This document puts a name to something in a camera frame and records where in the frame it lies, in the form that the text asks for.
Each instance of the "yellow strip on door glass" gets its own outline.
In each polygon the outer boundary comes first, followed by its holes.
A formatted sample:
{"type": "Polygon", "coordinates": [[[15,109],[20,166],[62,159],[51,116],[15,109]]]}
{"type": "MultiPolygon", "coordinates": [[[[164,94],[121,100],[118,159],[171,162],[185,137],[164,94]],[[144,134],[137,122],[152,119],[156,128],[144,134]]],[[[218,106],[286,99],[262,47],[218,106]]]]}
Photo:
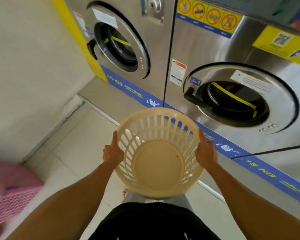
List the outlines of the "yellow strip on door glass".
{"type": "Polygon", "coordinates": [[[243,99],[241,99],[241,98],[235,96],[234,94],[232,94],[232,93],[230,93],[229,91],[225,90],[223,87],[221,87],[221,86],[220,86],[219,84],[217,84],[216,82],[212,82],[211,84],[213,84],[217,89],[221,90],[222,92],[224,92],[224,93],[227,94],[228,96],[234,98],[236,101],[239,101],[239,102],[241,102],[241,103],[243,103],[243,104],[248,105],[249,107],[251,107],[251,108],[254,110],[254,113],[253,113],[252,118],[255,118],[255,117],[256,117],[257,111],[256,111],[256,106],[255,106],[255,105],[253,105],[253,104],[251,104],[251,103],[249,103],[249,102],[247,102],[247,101],[245,101],[245,100],[243,100],[243,99]]]}
{"type": "Polygon", "coordinates": [[[123,41],[123,40],[120,40],[120,39],[118,39],[118,38],[116,38],[116,37],[114,37],[114,36],[112,36],[112,39],[114,39],[115,41],[120,42],[121,44],[125,44],[125,45],[128,45],[128,46],[131,46],[131,44],[129,44],[128,42],[125,42],[125,41],[123,41]]]}

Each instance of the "laundry basket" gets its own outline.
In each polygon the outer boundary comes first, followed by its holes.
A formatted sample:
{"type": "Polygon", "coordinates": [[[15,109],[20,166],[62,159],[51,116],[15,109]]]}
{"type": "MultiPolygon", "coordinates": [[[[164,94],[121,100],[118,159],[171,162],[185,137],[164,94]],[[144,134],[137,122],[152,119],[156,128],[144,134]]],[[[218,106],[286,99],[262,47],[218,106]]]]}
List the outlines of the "laundry basket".
{"type": "Polygon", "coordinates": [[[174,109],[156,107],[134,113],[117,129],[124,151],[117,175],[129,190],[147,198],[185,193],[203,172],[194,154],[198,129],[174,109]]]}
{"type": "Polygon", "coordinates": [[[42,187],[26,166],[0,162],[0,223],[17,215],[42,187]]]}

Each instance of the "qr code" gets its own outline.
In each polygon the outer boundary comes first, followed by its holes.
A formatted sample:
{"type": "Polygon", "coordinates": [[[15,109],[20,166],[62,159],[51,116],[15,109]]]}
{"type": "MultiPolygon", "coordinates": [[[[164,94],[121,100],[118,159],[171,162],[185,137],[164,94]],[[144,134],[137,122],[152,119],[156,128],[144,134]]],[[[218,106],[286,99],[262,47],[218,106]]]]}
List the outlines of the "qr code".
{"type": "Polygon", "coordinates": [[[272,40],[271,44],[274,44],[278,47],[284,47],[285,45],[288,44],[288,42],[294,37],[294,35],[285,33],[285,32],[280,32],[274,40],[272,40]]]}

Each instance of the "hand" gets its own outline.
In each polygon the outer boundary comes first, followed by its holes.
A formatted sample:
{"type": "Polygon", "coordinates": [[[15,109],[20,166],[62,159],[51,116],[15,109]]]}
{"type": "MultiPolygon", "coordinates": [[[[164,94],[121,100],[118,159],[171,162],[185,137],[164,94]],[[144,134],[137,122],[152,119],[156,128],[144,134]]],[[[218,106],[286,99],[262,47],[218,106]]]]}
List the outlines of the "hand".
{"type": "Polygon", "coordinates": [[[118,135],[115,130],[113,132],[111,145],[104,146],[102,160],[117,167],[119,163],[123,161],[123,158],[124,152],[118,146],[118,135]]]}
{"type": "Polygon", "coordinates": [[[218,164],[218,154],[212,141],[206,141],[203,131],[199,129],[200,142],[195,151],[197,162],[205,169],[218,164]]]}

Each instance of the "door handle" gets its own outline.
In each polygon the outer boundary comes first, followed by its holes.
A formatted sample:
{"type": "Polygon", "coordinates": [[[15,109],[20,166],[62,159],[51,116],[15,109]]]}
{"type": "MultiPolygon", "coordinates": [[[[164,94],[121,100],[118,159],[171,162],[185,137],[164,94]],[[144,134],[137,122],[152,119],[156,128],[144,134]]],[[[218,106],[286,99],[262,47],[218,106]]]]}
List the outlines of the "door handle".
{"type": "Polygon", "coordinates": [[[183,97],[189,102],[191,102],[192,104],[195,104],[200,107],[205,107],[206,103],[198,99],[196,96],[194,96],[193,93],[194,93],[194,88],[189,87],[188,90],[184,93],[183,97]]]}
{"type": "Polygon", "coordinates": [[[96,44],[97,44],[97,42],[95,39],[90,40],[87,43],[87,48],[88,48],[88,51],[90,52],[90,54],[92,55],[92,57],[95,58],[96,60],[98,60],[96,53],[94,52],[94,47],[96,46],[96,44]]]}

